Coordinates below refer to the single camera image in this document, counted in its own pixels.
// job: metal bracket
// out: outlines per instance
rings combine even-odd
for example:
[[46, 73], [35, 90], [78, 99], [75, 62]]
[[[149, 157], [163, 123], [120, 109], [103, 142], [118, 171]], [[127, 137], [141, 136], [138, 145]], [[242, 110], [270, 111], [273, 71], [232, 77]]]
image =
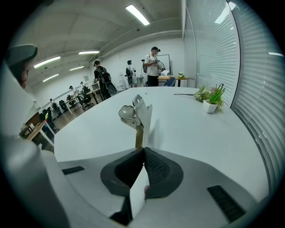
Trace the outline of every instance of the metal bracket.
[[136, 129], [135, 147], [146, 147], [151, 128], [152, 105], [146, 106], [143, 98], [136, 95], [133, 106], [123, 106], [119, 111], [121, 121]]

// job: whiteboard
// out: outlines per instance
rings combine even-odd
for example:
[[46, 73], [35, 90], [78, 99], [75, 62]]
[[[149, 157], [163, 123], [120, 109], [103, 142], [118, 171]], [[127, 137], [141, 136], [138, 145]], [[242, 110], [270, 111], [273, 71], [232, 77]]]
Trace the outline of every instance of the whiteboard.
[[165, 69], [170, 70], [170, 73], [168, 73], [167, 75], [171, 75], [169, 55], [157, 55], [156, 57], [158, 60], [160, 60], [165, 65]]

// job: black mesh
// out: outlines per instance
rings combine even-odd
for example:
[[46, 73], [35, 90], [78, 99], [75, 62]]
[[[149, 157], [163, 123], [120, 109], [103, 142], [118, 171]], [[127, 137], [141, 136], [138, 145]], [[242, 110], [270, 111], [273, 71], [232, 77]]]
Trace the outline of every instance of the black mesh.
[[149, 152], [145, 152], [145, 155], [145, 168], [148, 174], [150, 185], [164, 180], [170, 172], [169, 166]]

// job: black slot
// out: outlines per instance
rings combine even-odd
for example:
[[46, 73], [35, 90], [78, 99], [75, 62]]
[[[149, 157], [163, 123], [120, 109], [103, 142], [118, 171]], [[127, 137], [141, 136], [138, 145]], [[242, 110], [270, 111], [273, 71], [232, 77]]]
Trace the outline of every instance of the black slot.
[[245, 211], [220, 185], [208, 187], [207, 190], [229, 222], [233, 222], [245, 214]]
[[63, 169], [62, 172], [64, 175], [68, 175], [68, 174], [76, 173], [82, 170], [85, 170], [85, 168], [83, 168], [82, 166], [76, 166], [76, 167], [72, 167], [68, 169]]
[[133, 220], [130, 206], [130, 196], [125, 198], [121, 211], [114, 213], [110, 218], [125, 226], [127, 226]]

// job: ceiling light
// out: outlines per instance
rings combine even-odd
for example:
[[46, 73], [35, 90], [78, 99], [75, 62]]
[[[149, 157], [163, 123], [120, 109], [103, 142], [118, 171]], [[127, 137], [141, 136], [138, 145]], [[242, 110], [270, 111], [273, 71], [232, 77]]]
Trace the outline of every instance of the ceiling light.
[[278, 55], [278, 56], [282, 56], [284, 57], [284, 55], [280, 54], [280, 53], [276, 53], [276, 52], [268, 52], [269, 55]]
[[88, 51], [88, 52], [80, 52], [78, 53], [79, 55], [84, 55], [84, 54], [97, 54], [99, 51]]
[[55, 57], [55, 58], [52, 58], [52, 59], [46, 60], [46, 61], [44, 61], [44, 62], [41, 62], [41, 63], [37, 64], [37, 65], [34, 65], [34, 68], [38, 68], [38, 67], [40, 67], [40, 66], [42, 66], [42, 65], [44, 65], [44, 64], [46, 64], [46, 63], [49, 63], [49, 62], [55, 61], [55, 60], [60, 59], [60, 58], [61, 58], [61, 57], [60, 57], [60, 56], [58, 56], [58, 57]]
[[147, 19], [139, 12], [139, 10], [136, 9], [135, 6], [129, 5], [126, 7], [126, 9], [135, 15], [136, 18], [138, 18], [144, 25], [150, 24]]
[[49, 79], [51, 79], [51, 78], [53, 78], [53, 77], [56, 77], [57, 75], [58, 75], [58, 74], [53, 75], [53, 76], [51, 76], [51, 77], [49, 77], [49, 78], [47, 78], [47, 79], [43, 80], [43, 82], [45, 82], [45, 81], [47, 81], [47, 80], [49, 80]]
[[69, 71], [72, 71], [72, 70], [75, 70], [75, 69], [81, 69], [81, 68], [83, 68], [83, 67], [84, 67], [84, 66], [75, 67], [75, 68], [70, 69]]
[[224, 21], [224, 19], [226, 18], [226, 16], [229, 14], [230, 9], [233, 10], [235, 7], [236, 7], [236, 4], [234, 4], [233, 2], [229, 2], [228, 4], [226, 4], [226, 7], [222, 11], [221, 15], [217, 18], [215, 23], [221, 24]]

